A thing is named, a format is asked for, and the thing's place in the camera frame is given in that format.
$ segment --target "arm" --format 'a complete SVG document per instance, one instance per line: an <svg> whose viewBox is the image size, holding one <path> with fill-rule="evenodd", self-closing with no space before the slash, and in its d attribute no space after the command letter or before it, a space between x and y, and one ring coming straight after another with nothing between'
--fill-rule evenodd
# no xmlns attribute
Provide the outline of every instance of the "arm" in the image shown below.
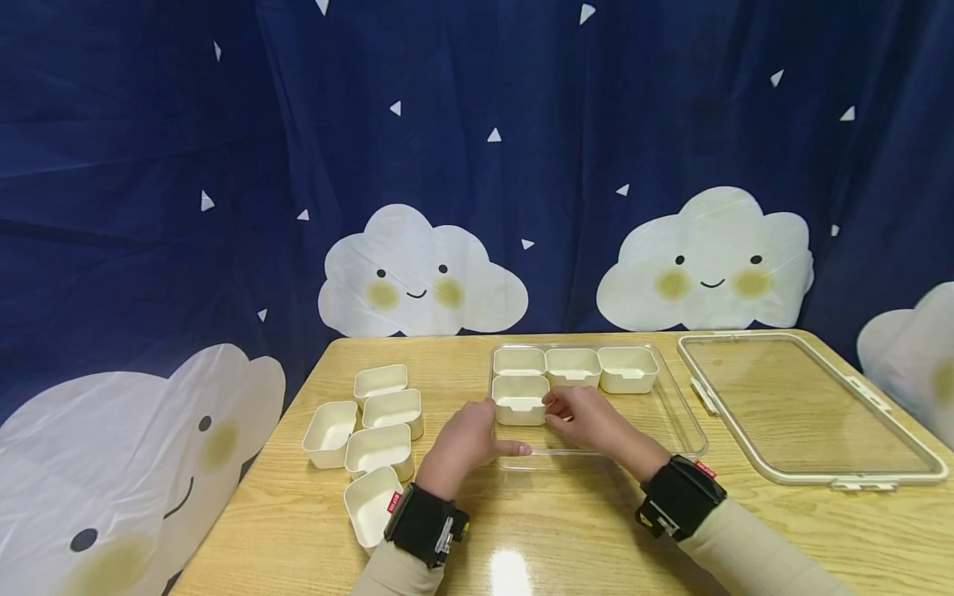
<svg viewBox="0 0 954 596"><path fill-rule="evenodd" d="M733 594L852 593L834 575L731 499L716 507L695 535L679 543L679 548Z"/></svg>
<svg viewBox="0 0 954 596"><path fill-rule="evenodd" d="M598 390L554 387L544 398L547 424L568 441L613 458L640 483L672 456L633 428ZM741 505L726 499L693 536L679 543L693 560L736 595L829 596L851 594Z"/></svg>
<svg viewBox="0 0 954 596"><path fill-rule="evenodd" d="M469 401L454 414L418 468L415 484L431 495L452 502L474 468L499 456L529 455L524 442L497 441L493 437L493 401ZM444 568L428 569L423 561L381 542L358 582L352 596L433 596Z"/></svg>

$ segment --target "sleeve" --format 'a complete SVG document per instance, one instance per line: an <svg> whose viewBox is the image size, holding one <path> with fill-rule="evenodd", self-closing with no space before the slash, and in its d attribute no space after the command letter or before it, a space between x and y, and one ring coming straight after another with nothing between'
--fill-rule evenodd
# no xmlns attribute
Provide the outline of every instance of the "sleeve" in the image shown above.
<svg viewBox="0 0 954 596"><path fill-rule="evenodd" d="M393 543L381 542L351 596L433 596L443 579L443 567L428 569Z"/></svg>
<svg viewBox="0 0 954 596"><path fill-rule="evenodd" d="M679 547L735 596L854 593L731 499L716 507Z"/></svg>

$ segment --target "clear plastic lid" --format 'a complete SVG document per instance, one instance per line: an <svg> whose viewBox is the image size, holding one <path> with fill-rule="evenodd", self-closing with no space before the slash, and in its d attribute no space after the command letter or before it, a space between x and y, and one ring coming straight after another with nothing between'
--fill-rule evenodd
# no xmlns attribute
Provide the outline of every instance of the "clear plastic lid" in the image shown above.
<svg viewBox="0 0 954 596"><path fill-rule="evenodd" d="M795 335L685 336L679 353L706 407L770 480L890 490L947 476L886 401Z"/></svg>
<svg viewBox="0 0 954 596"><path fill-rule="evenodd" d="M623 417L639 428L646 434L654 437L662 443L664 447L674 453L679 453L689 459L700 458L708 447L705 435L699 428L699 423L695 419L689 405L679 391L678 386L673 380L673 376L662 359L659 351L648 343L638 344L600 344L600 345L579 345L579 344L505 344L494 348L490 362L490 381L488 390L493 384L498 373L508 374L547 374L545 356L552 349L582 348L592 350L598 353L600 348L631 346L649 350L653 354L658 372L652 389L647 393L610 394L604 391L607 399L613 407L623 415ZM528 350L518 353L517 350ZM532 351L539 350L544 354L536 355ZM508 355L507 358L498 357L499 353ZM515 362L512 371L508 369L505 362ZM588 364L581 363L581 370L590 372L587 369ZM517 470L537 470L537 469L562 469L573 468L575 466L592 466L592 456L598 454L591 451L580 449L576 445L565 441L562 437L550 430L546 425L532 426L513 426L497 422L494 425L494 433L498 439L523 441L533 447L533 455L518 458L499 458L497 464L506 469Z"/></svg>

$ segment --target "wristband device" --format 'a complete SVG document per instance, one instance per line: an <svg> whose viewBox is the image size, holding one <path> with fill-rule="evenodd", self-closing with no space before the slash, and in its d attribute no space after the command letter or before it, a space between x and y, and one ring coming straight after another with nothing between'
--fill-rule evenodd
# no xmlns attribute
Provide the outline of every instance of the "wristband device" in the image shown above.
<svg viewBox="0 0 954 596"><path fill-rule="evenodd" d="M714 476L681 455L674 455L655 476L640 485L646 500L636 509L636 520L656 538L663 532L677 541L689 538L725 501L725 489Z"/></svg>
<svg viewBox="0 0 954 596"><path fill-rule="evenodd" d="M469 527L470 516L454 502L411 483L384 529L384 539L433 569L444 565L450 541L461 542Z"/></svg>

